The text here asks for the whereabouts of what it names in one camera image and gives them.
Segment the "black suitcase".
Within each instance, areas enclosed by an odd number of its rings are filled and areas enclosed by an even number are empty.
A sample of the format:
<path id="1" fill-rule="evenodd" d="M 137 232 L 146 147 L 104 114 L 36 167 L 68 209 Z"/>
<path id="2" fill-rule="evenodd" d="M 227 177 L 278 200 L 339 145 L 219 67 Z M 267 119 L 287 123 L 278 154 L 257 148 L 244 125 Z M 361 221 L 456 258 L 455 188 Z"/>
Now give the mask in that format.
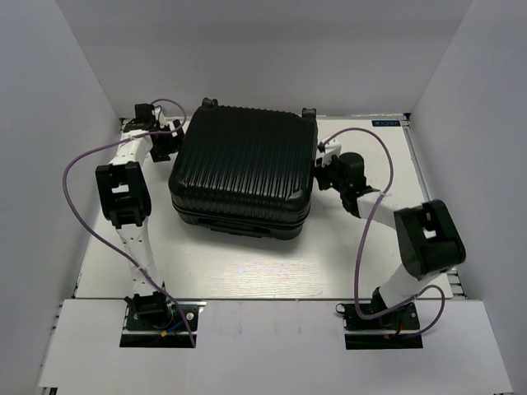
<path id="1" fill-rule="evenodd" d="M 182 221 L 232 235 L 295 239 L 310 213 L 318 124 L 300 114 L 205 98 L 168 189 Z"/>

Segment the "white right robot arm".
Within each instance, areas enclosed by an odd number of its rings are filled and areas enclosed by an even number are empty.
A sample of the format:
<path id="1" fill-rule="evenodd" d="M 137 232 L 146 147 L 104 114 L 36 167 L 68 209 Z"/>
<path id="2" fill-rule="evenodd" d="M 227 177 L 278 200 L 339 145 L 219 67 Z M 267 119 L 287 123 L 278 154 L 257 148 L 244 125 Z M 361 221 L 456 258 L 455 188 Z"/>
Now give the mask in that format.
<path id="1" fill-rule="evenodd" d="M 401 309 L 431 289 L 431 281 L 465 261 L 466 249 L 446 204 L 436 199 L 408 207 L 387 191 L 372 188 L 359 154 L 319 153 L 315 178 L 319 189 L 339 193 L 346 212 L 366 221 L 357 250 L 354 295 L 358 295 L 361 258 L 371 224 L 382 224 L 396 232 L 401 263 L 389 280 L 374 290 L 368 310 L 355 303 L 361 320 L 393 327 L 402 317 Z"/>

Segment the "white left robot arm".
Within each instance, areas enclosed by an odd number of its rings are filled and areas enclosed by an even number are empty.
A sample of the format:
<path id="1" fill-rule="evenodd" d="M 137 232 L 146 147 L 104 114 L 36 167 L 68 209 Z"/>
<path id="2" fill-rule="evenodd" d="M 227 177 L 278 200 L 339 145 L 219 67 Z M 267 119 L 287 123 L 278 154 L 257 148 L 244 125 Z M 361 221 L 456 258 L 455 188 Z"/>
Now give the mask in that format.
<path id="1" fill-rule="evenodd" d="M 134 316 L 155 329 L 166 328 L 174 308 L 160 292 L 165 286 L 153 257 L 148 234 L 152 200 L 142 172 L 146 158 L 167 161 L 184 138 L 182 123 L 166 118 L 157 100 L 137 104 L 124 125 L 119 147 L 106 165 L 96 168 L 102 213 L 115 228 L 128 260 L 132 291 L 125 298 Z"/>

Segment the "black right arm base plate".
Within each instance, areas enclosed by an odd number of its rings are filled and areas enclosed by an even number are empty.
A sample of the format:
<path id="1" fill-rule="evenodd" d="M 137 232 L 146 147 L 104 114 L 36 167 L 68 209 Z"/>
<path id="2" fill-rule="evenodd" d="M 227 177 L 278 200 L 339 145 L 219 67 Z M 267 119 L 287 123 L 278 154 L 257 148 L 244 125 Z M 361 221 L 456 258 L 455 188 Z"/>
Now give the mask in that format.
<path id="1" fill-rule="evenodd" d="M 348 351 L 422 349 L 417 309 L 411 303 L 398 311 L 372 320 L 361 319 L 354 304 L 339 303 L 337 315 L 344 321 L 344 340 Z"/>

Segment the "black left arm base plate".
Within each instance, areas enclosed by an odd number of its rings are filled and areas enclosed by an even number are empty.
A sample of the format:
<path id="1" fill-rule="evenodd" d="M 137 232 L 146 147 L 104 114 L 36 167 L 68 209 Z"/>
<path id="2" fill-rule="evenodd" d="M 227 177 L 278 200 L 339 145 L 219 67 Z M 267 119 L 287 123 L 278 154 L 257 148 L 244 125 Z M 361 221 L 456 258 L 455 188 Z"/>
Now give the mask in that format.
<path id="1" fill-rule="evenodd" d="M 120 336 L 120 348 L 187 349 L 197 343 L 199 316 L 205 302 L 183 302 L 180 307 L 189 323 L 190 331 L 184 324 L 179 310 L 170 306 L 171 312 L 160 323 L 150 323 L 127 307 Z"/>

